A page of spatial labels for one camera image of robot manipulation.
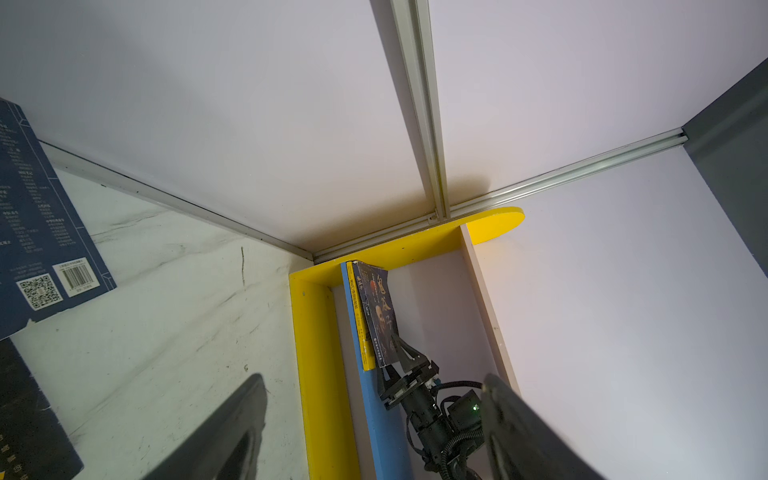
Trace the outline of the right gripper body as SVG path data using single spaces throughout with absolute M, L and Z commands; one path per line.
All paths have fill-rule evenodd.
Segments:
M 474 452 L 474 431 L 456 433 L 445 402 L 474 390 L 473 381 L 420 385 L 400 404 L 406 412 L 406 438 L 424 469 L 438 474 L 473 474 L 467 464 Z

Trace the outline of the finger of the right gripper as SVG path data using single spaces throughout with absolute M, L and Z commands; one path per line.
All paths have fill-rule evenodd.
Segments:
M 399 406 L 414 389 L 412 375 L 401 375 L 395 367 L 377 371 L 377 394 L 387 410 Z
M 405 374 L 411 374 L 431 364 L 431 361 L 423 353 L 410 346 L 397 334 L 392 334 L 391 338 L 398 362 Z

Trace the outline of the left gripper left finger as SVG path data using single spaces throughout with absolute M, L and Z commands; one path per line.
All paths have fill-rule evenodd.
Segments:
M 148 479 L 254 479 L 262 444 L 267 392 L 250 375 Z

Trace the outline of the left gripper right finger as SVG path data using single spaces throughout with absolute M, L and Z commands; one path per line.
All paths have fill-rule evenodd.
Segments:
M 503 379 L 485 376 L 482 431 L 495 479 L 600 479 Z

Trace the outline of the purple old man book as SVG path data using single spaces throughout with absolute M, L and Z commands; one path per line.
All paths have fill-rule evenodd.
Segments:
M 399 334 L 388 286 L 389 272 L 360 261 L 354 261 L 353 268 L 376 365 L 384 368 L 397 362 L 391 335 Z

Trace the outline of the black book yellow title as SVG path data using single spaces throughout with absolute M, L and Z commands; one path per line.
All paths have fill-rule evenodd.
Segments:
M 9 339 L 1 342 L 1 478 L 75 478 L 84 464 Z

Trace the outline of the blue book front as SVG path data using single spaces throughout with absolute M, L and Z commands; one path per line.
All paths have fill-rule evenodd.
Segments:
M 20 106 L 1 101 L 1 338 L 117 288 Z

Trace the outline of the yellow cartoon cover book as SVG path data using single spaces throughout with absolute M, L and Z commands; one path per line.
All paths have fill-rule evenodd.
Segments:
M 360 302 L 353 263 L 347 262 L 345 269 L 347 275 L 346 279 L 348 280 L 349 284 L 348 290 L 351 296 L 355 332 L 358 339 L 359 351 L 361 355 L 361 366 L 364 371 L 372 371 L 377 367 L 375 350 L 370 339 L 365 315 L 363 313 L 362 305 Z

